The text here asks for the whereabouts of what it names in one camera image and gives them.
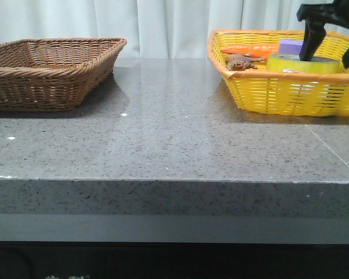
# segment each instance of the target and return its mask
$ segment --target orange toy carrot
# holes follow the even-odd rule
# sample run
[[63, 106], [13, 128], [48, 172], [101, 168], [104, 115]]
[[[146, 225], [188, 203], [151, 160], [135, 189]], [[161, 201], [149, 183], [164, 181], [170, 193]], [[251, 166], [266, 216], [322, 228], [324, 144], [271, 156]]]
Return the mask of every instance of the orange toy carrot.
[[251, 57], [268, 58], [269, 54], [276, 53], [279, 50], [279, 44], [237, 44], [227, 45], [221, 48], [223, 53], [227, 54], [251, 54]]

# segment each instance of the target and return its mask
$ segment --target purple eraser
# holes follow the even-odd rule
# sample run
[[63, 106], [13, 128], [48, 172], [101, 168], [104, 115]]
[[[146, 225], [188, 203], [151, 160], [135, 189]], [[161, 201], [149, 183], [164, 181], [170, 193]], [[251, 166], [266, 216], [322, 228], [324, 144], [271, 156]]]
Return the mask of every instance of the purple eraser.
[[280, 40], [278, 53], [300, 54], [302, 41]]

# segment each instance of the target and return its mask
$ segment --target curtain fold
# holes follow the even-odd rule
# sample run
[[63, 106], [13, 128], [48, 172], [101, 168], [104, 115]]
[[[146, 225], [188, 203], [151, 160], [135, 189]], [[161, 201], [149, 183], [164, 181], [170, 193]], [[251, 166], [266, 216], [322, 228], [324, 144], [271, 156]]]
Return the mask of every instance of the curtain fold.
[[[311, 0], [310, 3], [332, 3]], [[303, 30], [302, 0], [0, 0], [0, 43], [21, 38], [124, 37], [121, 57], [204, 58], [223, 29]], [[349, 30], [326, 25], [327, 30]]]

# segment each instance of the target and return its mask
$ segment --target basket weave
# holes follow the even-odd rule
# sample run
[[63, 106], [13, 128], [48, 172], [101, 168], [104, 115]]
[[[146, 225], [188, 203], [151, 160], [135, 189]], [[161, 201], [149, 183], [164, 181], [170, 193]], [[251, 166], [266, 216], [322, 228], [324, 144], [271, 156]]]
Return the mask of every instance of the basket weave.
[[112, 71], [123, 38], [26, 39], [0, 45], [0, 110], [72, 110]]
[[[233, 44], [279, 43], [303, 40], [303, 31], [214, 30], [208, 40], [208, 58], [225, 80], [241, 109], [288, 116], [349, 116], [349, 69], [341, 73], [282, 73], [265, 70], [229, 71], [220, 49]], [[349, 36], [328, 32], [316, 56], [337, 59], [349, 47]]]

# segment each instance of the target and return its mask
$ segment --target speckled stone surface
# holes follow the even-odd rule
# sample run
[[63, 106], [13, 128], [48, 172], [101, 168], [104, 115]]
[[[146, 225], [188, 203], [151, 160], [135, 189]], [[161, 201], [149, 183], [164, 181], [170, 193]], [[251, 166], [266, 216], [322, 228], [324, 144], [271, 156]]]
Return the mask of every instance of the speckled stone surface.
[[74, 111], [0, 112], [0, 213], [349, 217], [349, 119], [243, 112], [206, 59], [118, 59]]

